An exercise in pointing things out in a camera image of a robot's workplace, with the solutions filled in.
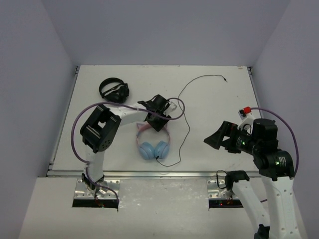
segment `wire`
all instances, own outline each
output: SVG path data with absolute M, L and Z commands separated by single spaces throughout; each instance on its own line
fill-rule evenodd
M 101 208 L 104 208 L 104 204 L 103 203 L 99 203 L 99 199 L 94 196 L 94 202 L 97 206 L 101 207 Z
M 211 76 L 211 77 L 220 76 L 220 77 L 222 77 L 222 78 L 224 79 L 225 82 L 227 82 L 226 78 L 225 78 L 223 75 L 202 75 L 202 76 L 198 76 L 198 77 L 192 79 L 190 82 L 188 82 L 188 83 L 184 86 L 184 88 L 181 90 L 181 92 L 180 92 L 179 95 L 177 96 L 177 99 L 180 99 L 181 93 L 183 93 L 183 91 L 186 89 L 186 87 L 187 87 L 190 83 L 192 83 L 193 81 L 195 81 L 195 80 L 197 80 L 197 79 L 199 79 L 199 78 L 205 77 L 205 76 Z M 179 108 L 182 110 L 182 107 L 181 107 L 179 101 L 178 101 L 178 106 L 179 106 Z M 164 166 L 164 167 L 171 167 L 171 166 L 174 166 L 174 165 L 176 165 L 176 164 L 178 164 L 178 163 L 181 162 L 181 155 L 180 155 L 181 148 L 183 147 L 183 145 L 184 145 L 184 143 L 185 143 L 185 141 L 186 141 L 186 139 L 187 139 L 187 137 L 188 137 L 188 135 L 189 135 L 189 133 L 190 133 L 190 125 L 189 125 L 189 123 L 188 123 L 188 121 L 187 121 L 187 118 L 186 118 L 185 107 L 184 107 L 184 106 L 183 106 L 183 109 L 184 109 L 184 111 L 183 111 L 184 114 L 183 114 L 183 115 L 184 115 L 185 122 L 186 122 L 187 127 L 188 127 L 188 132 L 187 132 L 187 134 L 186 134 L 186 136 L 185 136 L 185 138 L 184 138 L 183 142 L 181 143 L 181 145 L 180 145 L 180 147 L 179 147 L 179 150 L 178 150 L 179 161 L 178 161 L 177 163 L 175 163 L 175 164 L 172 164 L 172 165 L 168 165 L 168 166 L 167 166 L 167 165 L 163 165 L 162 163 L 160 163 L 160 162 L 157 160 L 157 162 L 158 162 L 160 165 Z
M 171 164 L 171 165 L 165 165 L 165 164 L 162 164 L 161 162 L 159 162 L 158 158 L 159 158 L 159 157 L 156 157 L 156 158 L 155 158 L 156 161 L 157 161 L 161 166 L 164 166 L 164 167 L 172 167 L 172 166 L 177 165 L 177 164 L 179 164 L 179 163 L 181 162 L 181 159 L 179 158 L 179 161 L 178 161 L 178 162 L 173 163 L 173 164 Z
M 289 126 L 289 124 L 282 117 L 280 117 L 278 114 L 276 114 L 275 112 L 273 112 L 271 110 L 267 110 L 267 109 L 260 108 L 260 107 L 252 107 L 251 109 L 252 110 L 260 110 L 260 111 L 268 112 L 268 113 L 276 116 L 278 119 L 280 119 L 282 121 L 282 123 L 284 123 L 287 126 L 287 128 L 289 129 L 289 131 L 291 133 L 291 136 L 293 137 L 295 150 L 296 150 L 296 168 L 295 168 L 295 176 L 296 176 L 298 168 L 299 168 L 299 150 L 298 150 L 297 140 L 296 140 L 296 136 L 294 134 L 293 129 Z
M 81 116 L 87 112 L 89 109 L 95 107 L 95 106 L 101 106 L 101 105 L 114 105 L 114 106 L 121 106 L 121 107 L 126 107 L 126 108 L 129 108 L 129 109 L 132 109 L 132 110 L 136 110 L 136 111 L 143 111 L 143 112 L 148 112 L 150 114 L 152 114 L 153 116 L 156 116 L 158 118 L 161 118 L 161 119 L 166 119 L 166 120 L 177 120 L 179 118 L 181 118 L 183 116 L 183 114 L 185 113 L 185 103 L 179 99 L 179 98 L 176 98 L 176 97 L 172 97 L 172 98 L 169 98 L 168 101 L 170 100 L 178 100 L 178 105 L 179 105 L 179 102 L 182 103 L 183 105 L 183 109 L 182 109 L 182 113 L 178 116 L 178 117 L 175 117 L 175 118 L 166 118 L 166 117 L 163 117 L 163 116 L 160 116 L 159 114 L 156 114 L 152 111 L 149 111 L 149 110 L 146 110 L 146 109 L 139 109 L 139 108 L 135 108 L 135 107 L 132 107 L 132 106 L 127 106 L 127 105 L 123 105 L 123 104 L 119 104 L 119 103 L 114 103 L 114 102 L 99 102 L 99 103 L 95 103 L 95 104 L 92 104 L 88 107 L 86 107 L 84 110 L 82 110 L 79 115 L 75 118 L 74 120 L 74 123 L 73 123 L 73 126 L 72 126 L 72 129 L 71 129 L 71 147 L 72 147 L 72 151 L 74 153 L 74 155 L 77 157 L 77 159 L 79 159 L 81 162 L 83 163 L 86 163 L 86 164 L 90 164 L 89 161 L 87 160 L 84 160 L 83 158 L 81 158 L 81 156 L 78 154 L 78 152 L 76 151 L 75 149 L 75 143 L 74 143 L 74 134 L 75 134 L 75 126 L 76 124 L 78 123 L 79 119 L 81 118 Z

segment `white tabletop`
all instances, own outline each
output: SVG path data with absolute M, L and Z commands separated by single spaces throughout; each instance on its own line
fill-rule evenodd
M 208 209 L 206 179 L 121 180 L 119 212 L 73 208 L 76 182 L 38 178 L 19 239 L 254 238 L 244 209 Z M 264 199 L 261 179 L 251 178 L 251 183 Z M 297 205 L 296 216 L 307 239 Z
M 177 97 L 182 88 L 201 75 L 221 74 L 221 77 L 203 77 L 191 83 L 181 95 L 186 104 L 186 115 L 191 132 L 182 148 L 182 162 L 165 168 L 155 160 L 145 161 L 135 145 L 137 128 L 130 124 L 119 128 L 115 140 L 106 151 L 105 171 L 256 171 L 253 158 L 245 153 L 230 154 L 224 149 L 215 150 L 203 143 L 221 126 L 224 120 L 239 123 L 238 110 L 246 106 L 256 107 L 257 102 L 246 67 L 243 66 L 81 66 L 75 84 L 65 125 L 58 145 L 53 170 L 83 170 L 83 163 L 73 155 L 70 146 L 71 127 L 76 116 L 88 105 L 103 101 L 98 93 L 100 83 L 109 77 L 117 77 L 128 83 L 130 96 L 126 104 L 150 100 L 160 94 L 165 98 Z M 180 114 L 176 110 L 171 114 Z M 89 116 L 85 114 L 76 128 L 75 146 L 85 156 L 85 146 L 79 133 Z M 183 118 L 170 121 L 168 129 L 172 137 L 170 152 L 165 164 L 178 161 L 178 149 L 186 133 Z M 148 131 L 142 137 L 154 146 L 165 140 L 163 133 Z

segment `white wall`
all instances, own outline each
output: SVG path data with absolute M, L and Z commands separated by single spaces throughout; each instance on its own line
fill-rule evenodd
M 261 106 L 287 119 L 300 148 L 295 194 L 309 238 L 318 238 L 319 2 L 292 1 L 253 68 Z M 280 145 L 295 157 L 287 129 Z
M 14 239 L 57 139 L 74 67 L 40 0 L 0 0 L 0 237 Z
M 87 65 L 248 65 L 289 0 L 42 0 Z

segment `black headphones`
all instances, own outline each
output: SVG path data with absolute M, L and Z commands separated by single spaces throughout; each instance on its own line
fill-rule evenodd
M 102 93 L 102 89 L 110 83 L 119 83 L 106 92 Z M 99 92 L 102 98 L 115 103 L 124 103 L 129 96 L 130 90 L 127 83 L 119 78 L 111 77 L 100 84 Z

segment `blue ear cup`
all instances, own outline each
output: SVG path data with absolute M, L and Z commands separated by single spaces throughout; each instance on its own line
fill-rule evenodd
M 168 155 L 168 152 L 169 152 L 169 145 L 166 142 L 161 141 L 158 143 L 158 145 L 156 146 L 154 150 L 154 156 L 155 158 L 166 158 L 166 156 Z
M 139 146 L 139 152 L 143 159 L 149 160 L 154 158 L 154 148 L 150 143 L 144 142 Z

